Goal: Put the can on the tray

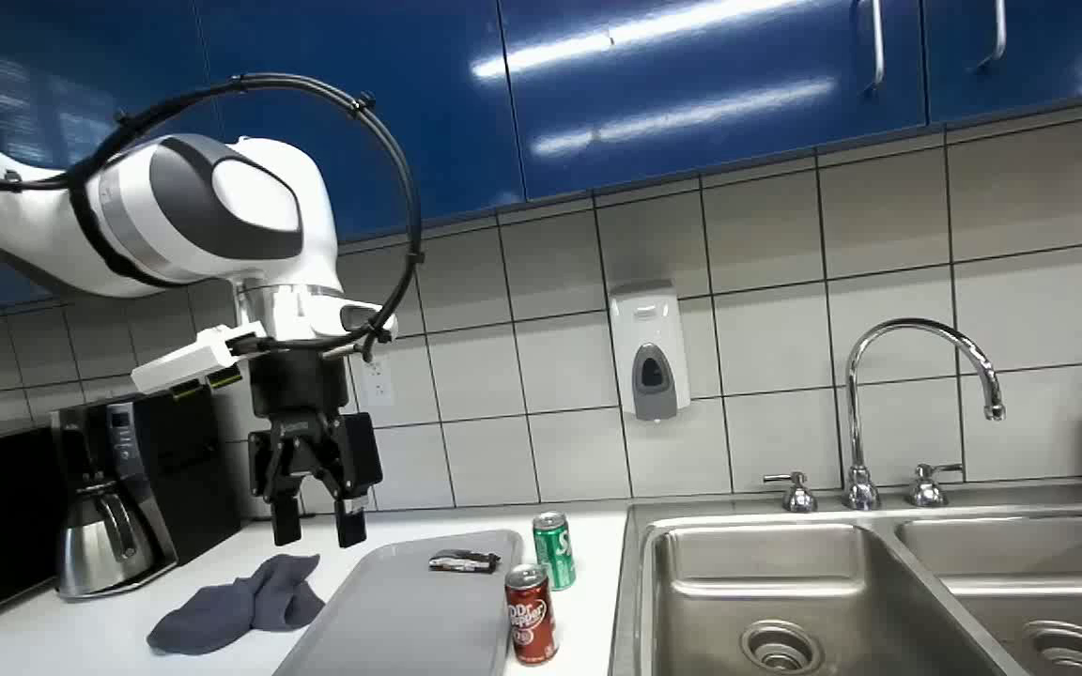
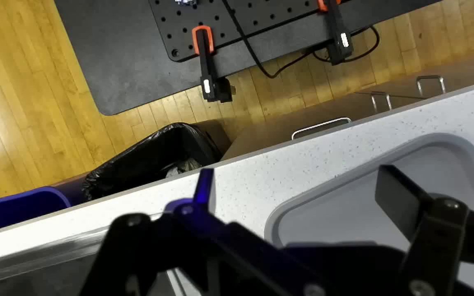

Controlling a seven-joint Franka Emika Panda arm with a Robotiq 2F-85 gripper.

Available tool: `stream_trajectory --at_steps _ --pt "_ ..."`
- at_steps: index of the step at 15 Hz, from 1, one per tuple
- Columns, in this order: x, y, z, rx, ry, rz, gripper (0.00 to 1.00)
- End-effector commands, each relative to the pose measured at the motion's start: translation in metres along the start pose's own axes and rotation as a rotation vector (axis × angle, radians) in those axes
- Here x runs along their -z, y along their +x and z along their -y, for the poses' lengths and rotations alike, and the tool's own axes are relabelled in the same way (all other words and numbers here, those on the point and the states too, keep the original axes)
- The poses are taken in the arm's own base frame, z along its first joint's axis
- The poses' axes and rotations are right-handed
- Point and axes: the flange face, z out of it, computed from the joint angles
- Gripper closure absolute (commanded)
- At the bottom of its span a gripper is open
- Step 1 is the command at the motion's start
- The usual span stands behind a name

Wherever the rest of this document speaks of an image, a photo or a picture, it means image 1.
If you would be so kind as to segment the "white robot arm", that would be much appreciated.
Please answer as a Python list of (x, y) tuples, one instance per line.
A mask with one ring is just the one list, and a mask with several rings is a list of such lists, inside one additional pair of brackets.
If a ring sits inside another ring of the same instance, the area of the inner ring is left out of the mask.
[(319, 481), (341, 543), (368, 538), (381, 481), (374, 431), (344, 396), (350, 345), (385, 336), (381, 304), (336, 279), (335, 210), (315, 160), (276, 138), (159, 133), (92, 170), (21, 166), (0, 151), (0, 252), (96, 297), (222, 282), (237, 316), (131, 370), (142, 393), (250, 381), (250, 493), (275, 538), (299, 538), (296, 493)]

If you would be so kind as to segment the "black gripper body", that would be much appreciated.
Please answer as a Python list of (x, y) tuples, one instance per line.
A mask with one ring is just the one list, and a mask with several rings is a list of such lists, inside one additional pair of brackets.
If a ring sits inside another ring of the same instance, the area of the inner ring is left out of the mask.
[(315, 353), (265, 353), (249, 364), (250, 410), (265, 431), (250, 435), (256, 493), (288, 498), (313, 471), (336, 503), (360, 503), (381, 481), (368, 413), (344, 413), (344, 370)]

